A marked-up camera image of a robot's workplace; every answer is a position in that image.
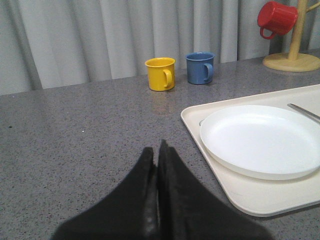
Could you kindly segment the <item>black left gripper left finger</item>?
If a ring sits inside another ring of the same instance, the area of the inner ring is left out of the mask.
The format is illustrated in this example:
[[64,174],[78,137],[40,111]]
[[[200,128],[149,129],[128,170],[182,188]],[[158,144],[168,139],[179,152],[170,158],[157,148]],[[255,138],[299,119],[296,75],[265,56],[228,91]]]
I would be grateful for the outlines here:
[[99,203],[61,224],[54,240],[158,239],[157,167],[143,149],[124,180]]

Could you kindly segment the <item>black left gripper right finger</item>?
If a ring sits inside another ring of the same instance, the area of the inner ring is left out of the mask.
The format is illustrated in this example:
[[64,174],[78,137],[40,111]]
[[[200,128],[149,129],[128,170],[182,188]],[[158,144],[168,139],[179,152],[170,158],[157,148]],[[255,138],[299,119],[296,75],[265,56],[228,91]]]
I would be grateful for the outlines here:
[[165,140],[158,156],[158,203],[163,240],[264,240],[266,230],[208,191]]

